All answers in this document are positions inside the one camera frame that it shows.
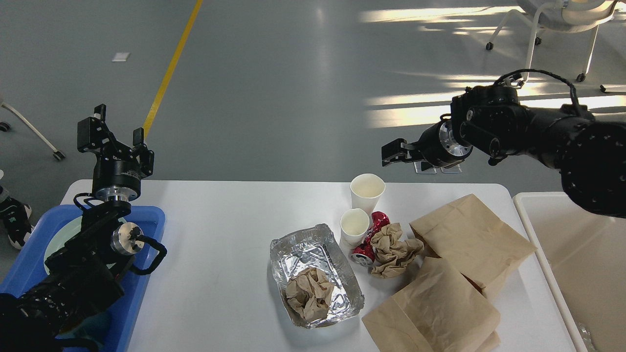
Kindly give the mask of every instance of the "chair wheel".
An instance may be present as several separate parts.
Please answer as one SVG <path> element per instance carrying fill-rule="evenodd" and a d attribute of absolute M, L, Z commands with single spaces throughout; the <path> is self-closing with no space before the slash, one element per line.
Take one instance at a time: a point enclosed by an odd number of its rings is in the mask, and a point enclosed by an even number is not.
<path fill-rule="evenodd" d="M 52 156 L 54 156 L 54 158 L 59 162 L 65 159 L 65 154 L 61 150 L 57 150 L 52 154 Z"/>

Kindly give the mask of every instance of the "blue plastic bin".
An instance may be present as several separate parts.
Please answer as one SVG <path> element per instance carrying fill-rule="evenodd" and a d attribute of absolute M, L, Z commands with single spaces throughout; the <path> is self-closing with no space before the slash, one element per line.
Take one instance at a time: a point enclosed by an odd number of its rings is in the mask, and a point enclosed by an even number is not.
<path fill-rule="evenodd" d="M 75 205 L 59 205 L 47 211 L 0 284 L 0 292 L 17 297 L 43 280 L 47 276 L 43 261 L 48 243 L 57 231 L 81 215 L 82 212 Z M 131 214 L 124 218 L 139 225 L 146 236 L 161 241 L 165 225 L 165 214 L 161 209 L 137 205 L 133 206 Z M 143 250 L 136 255 L 135 265 L 147 267 L 156 255 L 157 251 L 152 248 Z M 137 276 L 129 272 L 122 279 L 121 285 L 125 295 L 108 310 L 111 315 L 111 326 L 101 352 L 125 352 L 128 348 L 149 278 L 150 275 Z M 85 349 L 66 348 L 65 351 L 82 352 Z"/>

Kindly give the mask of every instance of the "brown paper bag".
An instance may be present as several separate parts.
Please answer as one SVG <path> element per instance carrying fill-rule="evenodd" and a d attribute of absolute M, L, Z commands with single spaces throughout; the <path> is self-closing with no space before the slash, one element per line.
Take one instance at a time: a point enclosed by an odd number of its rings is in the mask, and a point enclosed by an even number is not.
<path fill-rule="evenodd" d="M 422 252 L 424 244 L 418 239 L 400 241 L 402 228 L 400 224 L 389 224 L 372 236 L 371 244 L 376 248 L 376 260 L 381 263 L 372 268 L 373 276 L 398 276 L 406 271 L 406 267 Z"/>
<path fill-rule="evenodd" d="M 459 268 L 488 299 L 536 247 L 470 194 L 410 223 L 429 249 Z"/>
<path fill-rule="evenodd" d="M 441 258 L 425 258 L 415 281 L 362 320 L 381 351 L 484 352 L 499 341 L 499 312 Z"/>
<path fill-rule="evenodd" d="M 305 321 L 326 318 L 334 288 L 324 271 L 316 267 L 304 269 L 287 284 L 287 304 Z"/>

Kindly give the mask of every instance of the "person's foot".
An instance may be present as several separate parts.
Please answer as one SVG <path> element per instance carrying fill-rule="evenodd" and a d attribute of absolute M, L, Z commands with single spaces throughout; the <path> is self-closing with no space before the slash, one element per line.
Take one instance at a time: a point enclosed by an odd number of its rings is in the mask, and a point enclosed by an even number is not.
<path fill-rule="evenodd" d="M 33 227 L 28 218 L 32 212 L 30 205 L 22 204 L 10 197 L 0 203 L 0 219 L 4 221 L 9 242 L 16 249 L 22 249 L 31 237 Z"/>

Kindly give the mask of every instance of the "aluminum foil tray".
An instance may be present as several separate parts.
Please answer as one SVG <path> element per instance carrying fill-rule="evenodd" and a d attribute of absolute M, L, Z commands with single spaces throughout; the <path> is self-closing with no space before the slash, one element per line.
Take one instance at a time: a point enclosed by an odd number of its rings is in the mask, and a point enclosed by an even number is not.
<path fill-rule="evenodd" d="M 354 271 L 326 224 L 319 224 L 273 240 L 270 245 L 270 261 L 282 303 L 296 326 L 307 329 L 330 326 L 357 316 L 365 304 L 365 297 L 361 293 Z M 326 319 L 312 322 L 304 321 L 291 309 L 285 297 L 289 279 L 308 267 L 323 270 L 328 280 L 335 284 Z"/>

